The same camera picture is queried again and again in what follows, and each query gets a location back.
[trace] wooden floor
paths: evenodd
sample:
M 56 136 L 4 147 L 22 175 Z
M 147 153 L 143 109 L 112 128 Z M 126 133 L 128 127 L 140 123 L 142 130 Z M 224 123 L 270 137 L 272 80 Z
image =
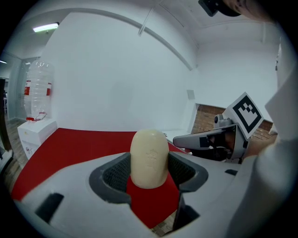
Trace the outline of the wooden floor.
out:
M 7 133 L 14 152 L 13 160 L 10 162 L 4 172 L 4 184 L 6 185 L 9 192 L 12 191 L 14 183 L 16 182 L 22 168 L 24 168 L 28 161 L 18 134 L 18 126 L 24 122 L 25 120 L 21 119 L 12 119 L 8 121 L 7 117 L 5 116 Z

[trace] white ceiling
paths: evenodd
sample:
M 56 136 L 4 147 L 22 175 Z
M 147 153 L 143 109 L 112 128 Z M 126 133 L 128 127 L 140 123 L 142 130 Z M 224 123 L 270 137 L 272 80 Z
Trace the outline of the white ceiling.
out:
M 244 16 L 228 17 L 221 13 L 210 17 L 198 4 L 198 0 L 164 0 L 160 5 L 181 23 L 197 46 L 223 40 L 279 43 L 280 33 L 274 25 L 252 21 Z M 30 16 L 30 12 L 28 12 L 26 20 L 15 29 L 12 39 L 16 41 L 11 40 L 6 50 L 17 55 L 20 52 L 20 42 L 22 42 L 26 49 L 17 55 L 18 57 L 25 59 L 39 56 L 32 56 L 29 51 L 35 50 L 33 49 L 34 45 L 39 48 L 44 47 L 53 31 L 46 35 L 45 33 L 36 34 L 32 28 L 53 22 L 62 22 L 71 11 L 72 9 L 60 9 L 34 16 Z M 39 52 L 40 49 L 35 50 L 35 54 L 39 54 Z

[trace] water bottle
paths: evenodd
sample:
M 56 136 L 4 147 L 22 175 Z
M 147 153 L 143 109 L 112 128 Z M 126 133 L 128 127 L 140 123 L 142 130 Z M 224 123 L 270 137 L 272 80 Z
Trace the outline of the water bottle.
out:
M 49 113 L 53 80 L 53 65 L 38 60 L 31 64 L 24 93 L 26 120 L 39 121 Z

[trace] red fabric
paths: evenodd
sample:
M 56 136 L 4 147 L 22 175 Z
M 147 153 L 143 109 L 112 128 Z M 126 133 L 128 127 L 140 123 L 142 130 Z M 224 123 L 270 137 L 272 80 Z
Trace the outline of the red fabric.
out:
M 135 132 L 94 132 L 59 128 L 34 153 L 21 171 L 12 198 L 22 198 L 58 170 L 103 156 L 130 151 Z M 169 150 L 181 152 L 169 144 Z M 141 189 L 129 178 L 132 211 L 148 227 L 165 220 L 178 207 L 179 192 L 168 175 L 156 189 Z

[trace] soap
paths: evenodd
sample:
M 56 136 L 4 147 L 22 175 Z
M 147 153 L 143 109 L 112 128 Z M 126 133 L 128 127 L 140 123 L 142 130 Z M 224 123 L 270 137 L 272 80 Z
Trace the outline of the soap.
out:
M 132 182 L 144 189 L 164 184 L 168 175 L 169 145 L 165 135 L 157 130 L 139 130 L 130 147 Z

